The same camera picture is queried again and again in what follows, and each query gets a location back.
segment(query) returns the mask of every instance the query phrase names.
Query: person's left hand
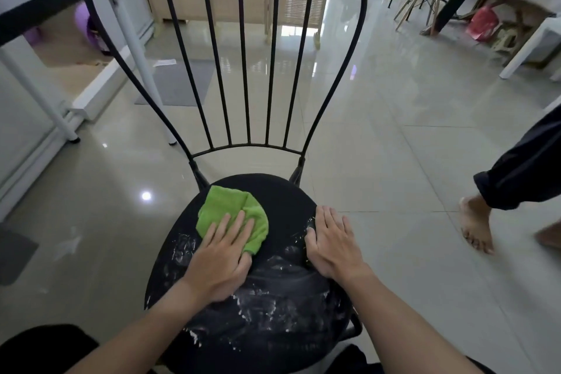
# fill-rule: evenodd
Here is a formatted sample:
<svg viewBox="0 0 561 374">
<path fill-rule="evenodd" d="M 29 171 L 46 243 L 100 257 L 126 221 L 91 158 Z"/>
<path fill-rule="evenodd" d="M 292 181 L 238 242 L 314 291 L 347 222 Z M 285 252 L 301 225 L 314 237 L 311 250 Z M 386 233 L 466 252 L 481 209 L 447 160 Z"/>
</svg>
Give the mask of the person's left hand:
<svg viewBox="0 0 561 374">
<path fill-rule="evenodd" d="M 226 231 L 230 217 L 226 214 L 218 226 L 211 224 L 187 272 L 178 281 L 188 286 L 195 301 L 202 307 L 233 294 L 243 284 L 251 267 L 251 255 L 248 252 L 242 254 L 242 251 L 255 221 L 249 219 L 240 232 L 245 217 L 242 210 Z"/>
</svg>

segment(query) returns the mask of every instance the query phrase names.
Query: white paper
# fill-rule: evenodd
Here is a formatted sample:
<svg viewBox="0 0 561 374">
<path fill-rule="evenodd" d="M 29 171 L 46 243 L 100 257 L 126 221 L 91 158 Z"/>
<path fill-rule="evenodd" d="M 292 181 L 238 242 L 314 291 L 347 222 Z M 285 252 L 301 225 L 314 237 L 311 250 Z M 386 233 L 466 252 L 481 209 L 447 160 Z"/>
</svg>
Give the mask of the white paper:
<svg viewBox="0 0 561 374">
<path fill-rule="evenodd" d="M 159 67 L 162 65 L 176 65 L 176 64 L 177 64 L 177 60 L 175 59 L 160 59 L 159 61 L 156 61 L 154 66 Z"/>
</svg>

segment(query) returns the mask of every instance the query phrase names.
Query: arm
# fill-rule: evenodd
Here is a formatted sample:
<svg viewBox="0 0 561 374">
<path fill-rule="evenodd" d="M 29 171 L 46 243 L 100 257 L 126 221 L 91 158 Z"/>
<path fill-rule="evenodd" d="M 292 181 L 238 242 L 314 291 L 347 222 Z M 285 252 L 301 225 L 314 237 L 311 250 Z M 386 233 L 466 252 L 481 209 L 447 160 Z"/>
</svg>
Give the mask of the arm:
<svg viewBox="0 0 561 374">
<path fill-rule="evenodd" d="M 393 294 L 363 262 L 347 217 L 318 206 L 306 248 L 319 273 L 350 296 L 388 374 L 481 374 L 428 322 Z"/>
<path fill-rule="evenodd" d="M 254 226 L 250 219 L 242 232 L 241 211 L 230 229 L 226 214 L 212 224 L 193 255 L 185 276 L 144 316 L 95 349 L 67 374 L 144 374 L 156 363 L 185 324 L 207 304 L 234 293 L 245 281 L 251 256 L 243 253 Z"/>
</svg>

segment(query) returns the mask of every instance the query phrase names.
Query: black chair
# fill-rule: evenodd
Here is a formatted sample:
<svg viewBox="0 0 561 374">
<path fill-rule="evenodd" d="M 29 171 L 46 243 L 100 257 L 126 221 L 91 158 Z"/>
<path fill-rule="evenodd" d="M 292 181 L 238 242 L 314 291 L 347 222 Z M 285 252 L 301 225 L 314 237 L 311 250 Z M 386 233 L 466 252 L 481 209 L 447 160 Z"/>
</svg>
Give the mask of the black chair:
<svg viewBox="0 0 561 374">
<path fill-rule="evenodd" d="M 191 153 L 171 122 L 158 108 L 140 81 L 127 66 L 101 23 L 92 0 L 85 0 L 90 15 L 109 51 L 123 68 L 128 78 L 161 118 L 185 152 L 200 193 L 188 204 L 169 232 L 154 264 L 145 294 L 145 308 L 151 307 L 185 272 L 193 252 L 200 244 L 195 230 L 198 212 L 204 203 L 210 184 L 200 172 L 196 158 L 215 151 L 234 147 L 265 147 L 298 154 L 297 166 L 290 179 L 274 175 L 248 173 L 229 176 L 214 184 L 249 191 L 262 204 L 269 219 L 269 235 L 261 250 L 255 255 L 246 282 L 236 294 L 225 302 L 204 309 L 186 326 L 162 356 L 170 370 L 183 372 L 268 372 L 286 373 L 302 370 L 319 361 L 341 340 L 357 336 L 362 325 L 346 293 L 333 281 L 321 277 L 306 258 L 304 236 L 313 225 L 316 204 L 299 188 L 305 155 L 314 131 L 331 100 L 354 51 L 366 16 L 366 2 L 361 0 L 357 27 L 340 70 L 333 81 L 325 101 L 306 136 L 301 150 L 287 147 L 288 132 L 296 97 L 298 76 L 306 39 L 312 0 L 306 0 L 302 38 L 299 45 L 296 73 L 287 115 L 284 143 L 269 143 L 271 97 L 277 44 L 279 0 L 273 0 L 273 35 L 270 57 L 270 80 L 266 117 L 265 143 L 252 142 L 247 92 L 247 67 L 243 0 L 238 0 L 240 10 L 241 56 L 245 97 L 247 143 L 233 144 L 228 122 L 228 108 L 224 97 L 213 13 L 210 0 L 205 0 L 210 37 L 216 63 L 218 85 L 228 144 L 215 146 L 207 126 L 193 73 L 187 58 L 179 29 L 173 0 L 167 0 L 177 41 L 209 148 Z M 347 329 L 349 321 L 352 328 Z"/>
</svg>

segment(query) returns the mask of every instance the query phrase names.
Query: hand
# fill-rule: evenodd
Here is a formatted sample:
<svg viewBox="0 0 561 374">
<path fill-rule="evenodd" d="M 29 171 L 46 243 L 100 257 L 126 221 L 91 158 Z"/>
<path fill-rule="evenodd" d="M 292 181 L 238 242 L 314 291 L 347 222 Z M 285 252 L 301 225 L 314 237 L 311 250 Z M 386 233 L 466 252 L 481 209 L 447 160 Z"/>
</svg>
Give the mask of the hand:
<svg viewBox="0 0 561 374">
<path fill-rule="evenodd" d="M 242 250 L 251 235 L 255 221 L 249 219 L 238 234 L 244 217 L 245 213 L 242 210 L 228 231 L 226 226 L 230 214 L 222 218 L 218 227 L 212 223 L 201 245 L 193 254 L 187 272 L 180 279 L 202 307 L 226 299 L 247 277 L 251 267 L 251 255 L 248 252 L 242 254 Z"/>
<path fill-rule="evenodd" d="M 308 228 L 306 234 L 306 251 L 320 274 L 344 286 L 356 274 L 370 271 L 346 216 L 341 220 L 335 209 L 318 206 L 315 223 L 317 231 Z"/>
</svg>

